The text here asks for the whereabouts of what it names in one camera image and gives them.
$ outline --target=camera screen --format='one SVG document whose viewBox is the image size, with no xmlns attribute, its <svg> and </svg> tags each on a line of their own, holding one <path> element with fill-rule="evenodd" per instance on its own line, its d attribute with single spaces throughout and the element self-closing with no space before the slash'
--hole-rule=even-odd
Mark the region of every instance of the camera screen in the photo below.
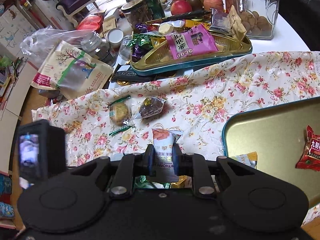
<svg viewBox="0 0 320 240">
<path fill-rule="evenodd" d="M 20 176 L 30 179 L 41 177 L 39 169 L 39 136 L 26 134 L 20 136 Z"/>
</svg>

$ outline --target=gold metal tray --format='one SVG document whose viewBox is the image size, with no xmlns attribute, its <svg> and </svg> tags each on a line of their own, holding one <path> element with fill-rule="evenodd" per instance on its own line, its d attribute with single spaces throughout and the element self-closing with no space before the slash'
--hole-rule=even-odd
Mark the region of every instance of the gold metal tray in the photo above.
<svg viewBox="0 0 320 240">
<path fill-rule="evenodd" d="M 171 65 L 170 69 L 164 70 L 171 71 L 177 68 L 182 68 L 181 66 L 174 68 L 174 65 L 178 66 L 182 63 L 184 63 L 186 67 L 189 67 L 187 64 L 188 62 L 200 61 L 200 64 L 205 64 L 206 59 L 213 59 L 212 62 L 208 61 L 209 64 L 217 63 L 231 57 L 239 57 L 241 55 L 248 54 L 252 51 L 251 42 L 247 37 L 245 37 L 243 41 L 239 41 L 223 34 L 212 33 L 211 35 L 214 37 L 216 45 L 218 46 L 218 52 L 173 60 L 169 45 L 167 41 L 164 41 L 159 46 L 149 51 L 138 62 L 133 62 L 131 59 L 131 67 L 140 73 Z"/>
<path fill-rule="evenodd" d="M 310 125 L 320 134 L 320 97 L 236 114 L 222 131 L 230 157 L 256 151 L 257 169 L 296 185 L 309 199 L 320 202 L 320 171 L 296 169 Z"/>
</svg>

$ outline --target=wooden floor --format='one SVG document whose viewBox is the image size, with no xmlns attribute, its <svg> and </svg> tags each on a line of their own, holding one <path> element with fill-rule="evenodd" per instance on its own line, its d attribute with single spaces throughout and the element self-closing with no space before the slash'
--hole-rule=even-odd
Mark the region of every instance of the wooden floor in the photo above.
<svg viewBox="0 0 320 240">
<path fill-rule="evenodd" d="M 44 105 L 44 101 L 45 101 L 45 98 L 38 95 L 37 89 L 30 88 L 21 112 L 21 115 L 22 115 L 21 125 L 32 122 L 31 110 L 32 109 L 36 110 L 39 107 L 42 107 Z M 22 190 L 19 185 L 19 170 L 18 170 L 17 146 L 16 146 L 14 151 L 14 157 L 13 157 L 11 203 L 15 209 L 16 216 L 14 219 L 14 223 L 16 225 L 17 230 L 21 230 L 23 227 L 21 217 L 17 211 L 17 200 L 21 192 Z M 303 229 L 309 235 L 311 235 L 315 240 L 320 240 L 320 217 L 314 219 L 311 223 L 305 225 Z"/>
<path fill-rule="evenodd" d="M 45 97 L 38 95 L 38 90 L 35 88 L 30 88 L 26 100 L 24 101 L 22 111 L 21 111 L 21 124 L 24 125 L 32 122 L 31 110 L 36 110 L 39 107 L 44 106 Z M 17 200 L 22 192 L 22 189 L 19 185 L 19 167 L 18 167 L 18 149 L 17 145 L 14 150 L 13 155 L 13 164 L 12 164 L 12 195 L 11 195 L 11 203 L 14 208 L 15 218 L 13 220 L 16 225 L 17 230 L 21 230 L 23 227 L 23 223 L 21 217 L 17 210 Z"/>
</svg>

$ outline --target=metal screw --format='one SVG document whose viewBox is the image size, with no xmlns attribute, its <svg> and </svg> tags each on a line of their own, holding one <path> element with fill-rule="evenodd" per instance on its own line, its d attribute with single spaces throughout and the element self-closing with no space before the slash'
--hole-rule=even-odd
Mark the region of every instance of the metal screw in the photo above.
<svg viewBox="0 0 320 240">
<path fill-rule="evenodd" d="M 208 186 L 201 187 L 201 188 L 199 188 L 199 192 L 203 195 L 209 195 L 214 192 L 214 188 L 208 187 Z"/>
<path fill-rule="evenodd" d="M 122 187 L 122 186 L 117 186 L 117 187 L 113 187 L 111 189 L 111 192 L 115 195 L 122 195 L 124 193 L 127 192 L 127 189 L 125 187 Z"/>
</svg>

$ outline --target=green candy wrapper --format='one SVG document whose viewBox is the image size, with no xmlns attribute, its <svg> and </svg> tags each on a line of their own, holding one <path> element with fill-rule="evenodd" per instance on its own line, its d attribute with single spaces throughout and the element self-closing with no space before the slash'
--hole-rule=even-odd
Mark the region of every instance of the green candy wrapper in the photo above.
<svg viewBox="0 0 320 240">
<path fill-rule="evenodd" d="M 153 49 L 150 37 L 150 35 L 134 33 L 132 40 L 128 43 L 128 46 L 133 47 L 135 44 L 137 44 L 144 49 Z"/>
</svg>

